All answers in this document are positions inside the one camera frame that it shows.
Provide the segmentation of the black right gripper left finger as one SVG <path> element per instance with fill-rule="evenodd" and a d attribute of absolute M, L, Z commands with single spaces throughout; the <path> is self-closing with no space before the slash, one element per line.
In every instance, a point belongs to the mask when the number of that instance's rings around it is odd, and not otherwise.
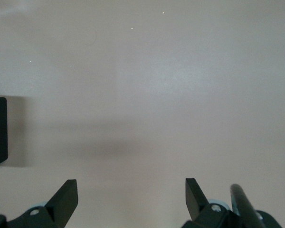
<path fill-rule="evenodd" d="M 44 206 L 28 209 L 7 221 L 0 214 L 0 228 L 64 228 L 77 207 L 77 181 L 67 180 Z"/>

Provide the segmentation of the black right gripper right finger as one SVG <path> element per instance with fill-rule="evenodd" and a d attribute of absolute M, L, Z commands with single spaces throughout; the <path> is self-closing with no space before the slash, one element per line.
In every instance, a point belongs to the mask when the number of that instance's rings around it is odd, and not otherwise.
<path fill-rule="evenodd" d="M 230 187 L 229 208 L 220 201 L 209 201 L 195 178 L 185 182 L 186 206 L 191 220 L 184 228 L 280 228 L 281 225 L 268 213 L 254 209 L 242 187 Z"/>

